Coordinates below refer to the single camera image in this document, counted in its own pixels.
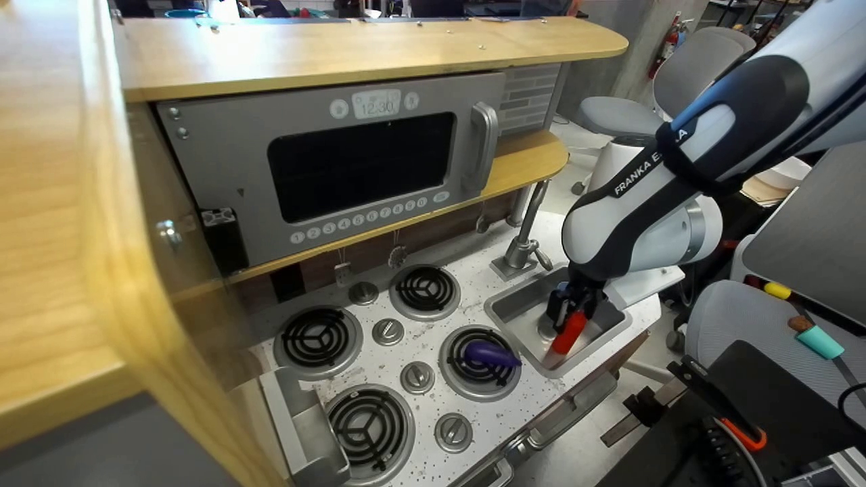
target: wooden panel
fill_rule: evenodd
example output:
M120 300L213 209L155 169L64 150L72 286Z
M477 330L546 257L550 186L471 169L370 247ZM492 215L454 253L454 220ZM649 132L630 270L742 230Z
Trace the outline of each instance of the wooden panel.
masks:
M297 89L508 65L604 61L627 40L580 19L535 23L179 23L129 19L129 100Z
M80 281L75 2L0 2L0 449L140 387Z
M128 113L102 0L78 0L80 73L68 84L78 109L80 270L86 297L113 351L156 404L239 485L281 485L240 408L201 354L160 281L140 209Z

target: knob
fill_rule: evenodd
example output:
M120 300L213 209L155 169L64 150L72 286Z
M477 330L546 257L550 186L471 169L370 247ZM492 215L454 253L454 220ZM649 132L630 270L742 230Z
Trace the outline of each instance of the knob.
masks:
M185 236L179 234L174 220L160 220L155 228L160 240L164 240L174 253L185 245Z

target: wooden countertop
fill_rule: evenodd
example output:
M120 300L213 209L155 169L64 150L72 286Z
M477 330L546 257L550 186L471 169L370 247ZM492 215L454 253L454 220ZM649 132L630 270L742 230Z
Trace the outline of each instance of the wooden countertop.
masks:
M78 2L0 2L0 449L140 387L80 273Z

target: control panel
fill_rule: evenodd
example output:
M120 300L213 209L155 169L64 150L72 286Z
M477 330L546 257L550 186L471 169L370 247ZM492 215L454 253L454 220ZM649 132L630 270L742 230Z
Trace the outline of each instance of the control panel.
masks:
M300 253L310 245L336 240L336 238L340 238L340 234L351 236L366 228L379 228L386 223L406 220L411 215L432 211L438 205L446 205L450 199L452 199L450 190L438 190L432 194L413 194L413 199L392 200L392 203L363 209L363 211L343 211L336 216L323 216L309 224L293 224L286 230L285 240Z

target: purple object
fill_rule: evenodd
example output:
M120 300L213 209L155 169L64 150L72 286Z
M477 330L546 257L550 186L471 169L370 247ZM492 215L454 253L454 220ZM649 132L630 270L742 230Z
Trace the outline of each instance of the purple object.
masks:
M520 358L512 350L501 350L490 343L469 343L465 358L471 364L485 364L490 369L520 369Z

